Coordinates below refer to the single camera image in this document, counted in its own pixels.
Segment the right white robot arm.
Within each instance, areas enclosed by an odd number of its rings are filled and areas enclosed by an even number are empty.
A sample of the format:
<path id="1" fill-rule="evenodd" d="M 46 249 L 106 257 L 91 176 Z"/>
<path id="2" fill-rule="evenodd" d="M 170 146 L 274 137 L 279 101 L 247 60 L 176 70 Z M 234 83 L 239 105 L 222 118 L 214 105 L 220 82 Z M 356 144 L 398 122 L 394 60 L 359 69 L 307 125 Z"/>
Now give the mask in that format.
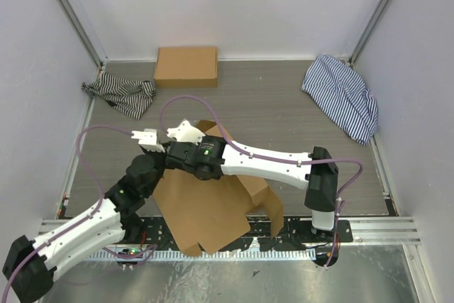
<path id="1" fill-rule="evenodd" d="M 325 243 L 337 234 L 339 171 L 325 148 L 315 147 L 310 153 L 283 153 L 203 136 L 195 143 L 172 141 L 166 154 L 167 169 L 185 171 L 199 180 L 245 175 L 303 189 L 304 205 L 311 210 L 314 238 Z"/>

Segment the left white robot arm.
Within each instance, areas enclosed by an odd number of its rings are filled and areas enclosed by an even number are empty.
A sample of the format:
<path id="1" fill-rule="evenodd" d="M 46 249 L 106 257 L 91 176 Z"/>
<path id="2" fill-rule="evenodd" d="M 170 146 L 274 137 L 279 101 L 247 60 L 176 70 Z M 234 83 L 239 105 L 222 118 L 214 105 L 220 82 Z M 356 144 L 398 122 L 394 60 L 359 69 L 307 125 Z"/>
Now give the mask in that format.
<path id="1" fill-rule="evenodd" d="M 94 206 L 42 236 L 14 240 L 2 269 L 7 279 L 2 302 L 9 291 L 20 302 L 35 302 L 70 268 L 97 250 L 120 241 L 138 242 L 144 227 L 136 212 L 164 171 L 163 154 L 139 155 Z"/>

